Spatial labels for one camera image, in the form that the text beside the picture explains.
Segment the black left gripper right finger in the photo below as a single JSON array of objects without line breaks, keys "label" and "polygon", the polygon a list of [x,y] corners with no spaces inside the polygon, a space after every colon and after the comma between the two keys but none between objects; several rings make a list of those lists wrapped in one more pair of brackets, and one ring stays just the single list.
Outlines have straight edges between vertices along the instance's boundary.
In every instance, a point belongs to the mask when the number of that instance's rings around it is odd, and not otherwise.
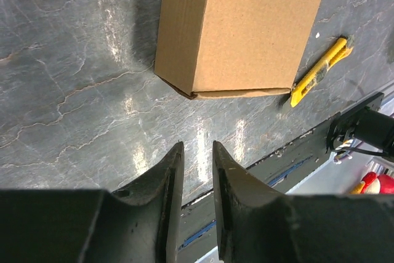
[{"label": "black left gripper right finger", "polygon": [[212,146],[224,262],[392,262],[392,195],[286,195]]}]

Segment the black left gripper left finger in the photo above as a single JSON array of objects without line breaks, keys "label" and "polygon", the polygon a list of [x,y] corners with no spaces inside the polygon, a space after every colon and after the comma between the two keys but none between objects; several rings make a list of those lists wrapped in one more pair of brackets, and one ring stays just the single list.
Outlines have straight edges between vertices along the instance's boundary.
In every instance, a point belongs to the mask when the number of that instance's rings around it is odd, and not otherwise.
[{"label": "black left gripper left finger", "polygon": [[114,192],[2,190],[1,261],[175,262],[183,176],[178,142]]}]

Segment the brown cardboard express box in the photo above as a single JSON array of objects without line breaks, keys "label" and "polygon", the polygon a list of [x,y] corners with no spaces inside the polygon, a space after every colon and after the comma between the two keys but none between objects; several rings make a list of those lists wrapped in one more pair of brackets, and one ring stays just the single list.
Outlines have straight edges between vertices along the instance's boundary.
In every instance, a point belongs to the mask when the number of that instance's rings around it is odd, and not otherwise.
[{"label": "brown cardboard express box", "polygon": [[321,0],[161,0],[154,71],[189,99],[287,94]]}]

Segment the yellow utility knife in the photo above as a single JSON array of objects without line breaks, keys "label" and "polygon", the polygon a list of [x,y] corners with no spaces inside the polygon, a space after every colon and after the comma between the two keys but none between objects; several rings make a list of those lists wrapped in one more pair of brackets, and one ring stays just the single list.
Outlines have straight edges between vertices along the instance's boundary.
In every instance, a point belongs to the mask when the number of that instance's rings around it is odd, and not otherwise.
[{"label": "yellow utility knife", "polygon": [[290,99],[288,100],[289,106],[291,108],[296,107],[324,79],[335,64],[352,53],[353,45],[354,39],[352,36],[339,37],[308,73],[292,88]]}]

